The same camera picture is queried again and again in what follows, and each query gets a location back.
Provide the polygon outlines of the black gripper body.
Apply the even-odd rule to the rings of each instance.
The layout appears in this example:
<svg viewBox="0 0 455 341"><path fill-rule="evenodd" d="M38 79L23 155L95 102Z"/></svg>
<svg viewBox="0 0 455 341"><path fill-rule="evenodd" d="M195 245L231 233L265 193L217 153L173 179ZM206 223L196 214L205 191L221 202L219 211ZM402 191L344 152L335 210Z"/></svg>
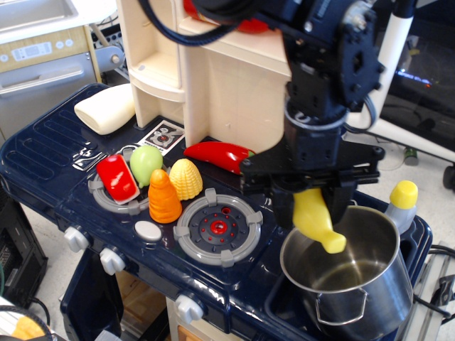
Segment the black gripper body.
<svg viewBox="0 0 455 341"><path fill-rule="evenodd" d="M241 162L242 192L323 188L335 194L378 182L384 149L344 141L341 132L340 126L299 126L286 119L283 137L275 146Z"/></svg>

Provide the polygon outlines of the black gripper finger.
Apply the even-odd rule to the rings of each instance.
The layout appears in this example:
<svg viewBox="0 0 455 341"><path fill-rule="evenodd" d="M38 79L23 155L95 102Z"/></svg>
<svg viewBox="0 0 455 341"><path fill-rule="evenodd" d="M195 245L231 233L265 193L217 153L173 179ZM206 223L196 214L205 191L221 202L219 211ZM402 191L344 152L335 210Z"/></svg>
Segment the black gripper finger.
<svg viewBox="0 0 455 341"><path fill-rule="evenodd" d="M323 199L328 208L333 225L337 224L343 218L356 189L356 184L336 185L322 188Z"/></svg>
<svg viewBox="0 0 455 341"><path fill-rule="evenodd" d="M277 224L283 229L292 229L294 194L280 188L272 188L272 206Z"/></svg>

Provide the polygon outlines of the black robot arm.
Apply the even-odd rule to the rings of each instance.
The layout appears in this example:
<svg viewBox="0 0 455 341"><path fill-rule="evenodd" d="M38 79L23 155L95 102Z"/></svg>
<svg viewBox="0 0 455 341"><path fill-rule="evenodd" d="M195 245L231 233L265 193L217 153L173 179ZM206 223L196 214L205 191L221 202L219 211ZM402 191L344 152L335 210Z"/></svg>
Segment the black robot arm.
<svg viewBox="0 0 455 341"><path fill-rule="evenodd" d="M212 43L253 18L281 31L291 71L284 134L240 165L242 192L269 197L279 226L294 227L297 193L321 189L329 220L337 223L357 186L377 182L385 152L342 138L348 113L371 104L384 70L375 47L377 17L367 2L196 1L195 8L218 27L195 36L165 27L148 1L140 5L161 34L184 46Z"/></svg>

